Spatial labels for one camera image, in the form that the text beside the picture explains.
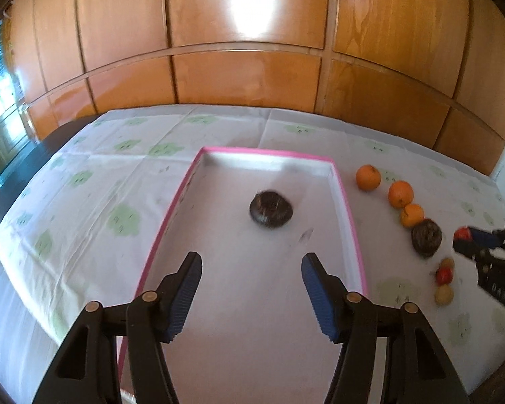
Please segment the pink-rimmed white tray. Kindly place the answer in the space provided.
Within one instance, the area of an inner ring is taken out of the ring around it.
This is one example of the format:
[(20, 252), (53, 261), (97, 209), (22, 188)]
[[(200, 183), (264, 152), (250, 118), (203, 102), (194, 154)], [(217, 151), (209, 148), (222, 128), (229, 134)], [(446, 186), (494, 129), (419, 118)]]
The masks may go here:
[[(272, 190), (293, 206), (282, 227), (253, 221)], [(322, 333), (301, 275), (304, 255), (366, 293), (356, 228), (337, 166), (273, 149), (205, 147), (163, 219), (139, 282), (156, 288), (185, 256), (202, 275), (182, 331), (163, 348), (182, 403), (321, 403), (339, 349)]]

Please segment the white tablecloth with green clouds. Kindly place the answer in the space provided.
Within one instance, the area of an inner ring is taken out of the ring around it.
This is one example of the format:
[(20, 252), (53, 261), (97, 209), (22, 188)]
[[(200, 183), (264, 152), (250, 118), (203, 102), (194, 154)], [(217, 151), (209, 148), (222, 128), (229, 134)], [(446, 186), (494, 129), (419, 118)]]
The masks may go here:
[[(505, 308), (477, 284), (474, 264), (455, 256), (463, 225), (505, 226), (505, 201), (488, 177), (408, 140), (285, 109), (160, 106), (121, 109), (87, 125), (38, 171), (0, 223), (0, 259), (44, 331), (61, 342), (90, 301), (133, 299), (164, 217), (205, 147), (273, 149), (331, 159), (356, 228), (372, 302), (419, 305), (463, 386), (475, 390), (505, 361)], [(363, 165), (382, 176), (359, 190)], [(388, 191), (407, 181), (425, 219), (441, 227), (428, 259), (413, 249)], [(454, 259), (450, 305), (434, 301), (433, 274)]]

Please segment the dark brown wrinkled fruit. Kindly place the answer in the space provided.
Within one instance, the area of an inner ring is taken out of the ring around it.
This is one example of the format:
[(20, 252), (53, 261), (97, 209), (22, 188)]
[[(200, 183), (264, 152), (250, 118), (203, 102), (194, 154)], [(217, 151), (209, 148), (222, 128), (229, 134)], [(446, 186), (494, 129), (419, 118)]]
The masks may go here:
[(422, 258), (431, 258), (441, 246), (441, 227), (431, 219), (424, 219), (410, 230), (414, 251)]

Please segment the small red fruit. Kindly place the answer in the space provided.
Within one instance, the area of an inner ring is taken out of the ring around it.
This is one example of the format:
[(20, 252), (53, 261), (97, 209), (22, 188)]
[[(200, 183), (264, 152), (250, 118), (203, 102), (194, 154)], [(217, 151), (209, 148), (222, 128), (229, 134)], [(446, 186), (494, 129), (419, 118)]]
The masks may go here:
[(454, 241), (471, 242), (473, 235), (468, 226), (458, 228), (453, 234)]
[(438, 287), (449, 285), (453, 281), (453, 269), (449, 266), (440, 266), (435, 272), (435, 282)]

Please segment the small tan round fruit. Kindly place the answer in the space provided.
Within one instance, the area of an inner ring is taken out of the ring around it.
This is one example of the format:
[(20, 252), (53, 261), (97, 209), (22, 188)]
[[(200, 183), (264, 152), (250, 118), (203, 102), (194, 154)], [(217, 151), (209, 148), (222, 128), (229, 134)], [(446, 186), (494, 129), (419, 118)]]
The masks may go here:
[(434, 293), (434, 301), (438, 306), (450, 305), (454, 299), (454, 291), (449, 284), (439, 285)]

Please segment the wooden panel cabinet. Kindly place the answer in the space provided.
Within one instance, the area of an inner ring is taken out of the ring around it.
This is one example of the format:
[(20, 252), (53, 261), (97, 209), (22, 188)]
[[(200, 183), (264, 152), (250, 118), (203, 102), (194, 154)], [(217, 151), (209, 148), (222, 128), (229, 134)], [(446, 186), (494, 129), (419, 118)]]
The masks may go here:
[(493, 0), (12, 0), (1, 28), (44, 138), (118, 108), (291, 108), (490, 173), (505, 149)]

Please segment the small orange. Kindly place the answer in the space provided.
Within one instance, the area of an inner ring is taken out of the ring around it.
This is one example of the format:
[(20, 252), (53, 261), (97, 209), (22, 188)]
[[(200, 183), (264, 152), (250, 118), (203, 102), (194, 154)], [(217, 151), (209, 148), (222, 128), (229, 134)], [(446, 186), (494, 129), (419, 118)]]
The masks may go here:
[(413, 228), (425, 219), (423, 208), (417, 203), (410, 203), (400, 211), (400, 224), (407, 229)]

